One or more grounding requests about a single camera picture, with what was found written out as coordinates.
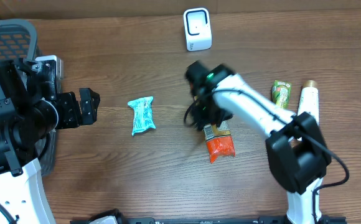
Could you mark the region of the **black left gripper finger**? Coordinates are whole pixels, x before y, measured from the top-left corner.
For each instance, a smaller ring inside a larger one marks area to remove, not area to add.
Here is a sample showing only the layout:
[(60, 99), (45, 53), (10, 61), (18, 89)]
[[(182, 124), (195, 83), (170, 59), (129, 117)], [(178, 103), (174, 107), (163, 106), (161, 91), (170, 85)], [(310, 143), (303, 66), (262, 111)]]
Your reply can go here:
[(100, 104), (100, 95), (97, 92), (94, 92), (90, 88), (80, 88), (80, 97), (81, 97), (81, 108), (86, 109), (87, 105), (92, 109), (97, 109)]
[(96, 101), (81, 101), (81, 125), (92, 125), (97, 121), (97, 108)]

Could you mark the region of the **orange spaghetti packet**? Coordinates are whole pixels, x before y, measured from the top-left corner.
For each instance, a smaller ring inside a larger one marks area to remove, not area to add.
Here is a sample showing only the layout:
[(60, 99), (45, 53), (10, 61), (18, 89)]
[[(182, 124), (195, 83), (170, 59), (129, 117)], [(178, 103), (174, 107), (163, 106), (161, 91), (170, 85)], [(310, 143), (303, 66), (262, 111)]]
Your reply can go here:
[(226, 121), (223, 121), (220, 126), (216, 124), (205, 125), (203, 131), (211, 163), (214, 163), (218, 157), (235, 157), (235, 147)]

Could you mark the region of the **mint green wipes packet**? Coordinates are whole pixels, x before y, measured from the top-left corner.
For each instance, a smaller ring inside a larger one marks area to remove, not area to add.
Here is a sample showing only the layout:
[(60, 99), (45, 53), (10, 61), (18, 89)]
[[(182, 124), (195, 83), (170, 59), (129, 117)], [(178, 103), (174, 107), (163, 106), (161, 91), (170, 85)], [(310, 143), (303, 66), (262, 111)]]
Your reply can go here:
[(152, 96), (147, 96), (128, 102), (128, 106), (134, 111), (132, 136), (156, 128), (152, 115), (153, 99)]

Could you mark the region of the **green snack packet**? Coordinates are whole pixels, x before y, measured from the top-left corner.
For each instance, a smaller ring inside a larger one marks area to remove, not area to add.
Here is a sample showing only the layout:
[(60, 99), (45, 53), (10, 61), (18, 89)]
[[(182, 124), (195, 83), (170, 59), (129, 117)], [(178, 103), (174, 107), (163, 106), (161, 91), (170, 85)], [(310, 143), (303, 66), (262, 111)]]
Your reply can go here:
[(282, 109), (288, 109), (291, 87), (289, 82), (275, 80), (271, 91), (272, 102)]

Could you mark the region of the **white tube with gold cap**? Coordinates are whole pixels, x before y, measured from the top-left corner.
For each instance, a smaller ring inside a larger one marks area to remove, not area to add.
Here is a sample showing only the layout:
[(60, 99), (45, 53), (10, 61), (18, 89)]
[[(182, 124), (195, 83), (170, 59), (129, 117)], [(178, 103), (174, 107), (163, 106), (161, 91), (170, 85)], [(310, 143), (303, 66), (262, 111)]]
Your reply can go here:
[(303, 112), (309, 113), (319, 124), (319, 90), (314, 80), (308, 80), (302, 85), (298, 115)]

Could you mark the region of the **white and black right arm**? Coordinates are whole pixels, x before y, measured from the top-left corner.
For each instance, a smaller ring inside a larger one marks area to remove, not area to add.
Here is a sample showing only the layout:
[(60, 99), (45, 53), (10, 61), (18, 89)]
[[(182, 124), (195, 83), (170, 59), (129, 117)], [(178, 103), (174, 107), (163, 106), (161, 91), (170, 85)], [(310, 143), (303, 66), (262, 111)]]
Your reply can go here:
[(195, 63), (185, 77), (195, 98), (186, 112), (191, 125), (202, 130), (233, 116), (243, 119), (265, 140), (270, 171), (287, 192), (288, 221), (319, 223), (319, 187), (331, 157), (314, 117), (275, 105), (224, 64), (208, 70)]

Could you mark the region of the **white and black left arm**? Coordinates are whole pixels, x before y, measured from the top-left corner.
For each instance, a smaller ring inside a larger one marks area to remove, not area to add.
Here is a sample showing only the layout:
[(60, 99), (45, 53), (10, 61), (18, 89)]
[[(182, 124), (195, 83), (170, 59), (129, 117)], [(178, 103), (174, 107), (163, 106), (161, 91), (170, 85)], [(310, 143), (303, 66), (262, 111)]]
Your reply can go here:
[(91, 125), (100, 96), (58, 90), (57, 62), (16, 58), (0, 62), (0, 223), (53, 223), (40, 161), (51, 132)]

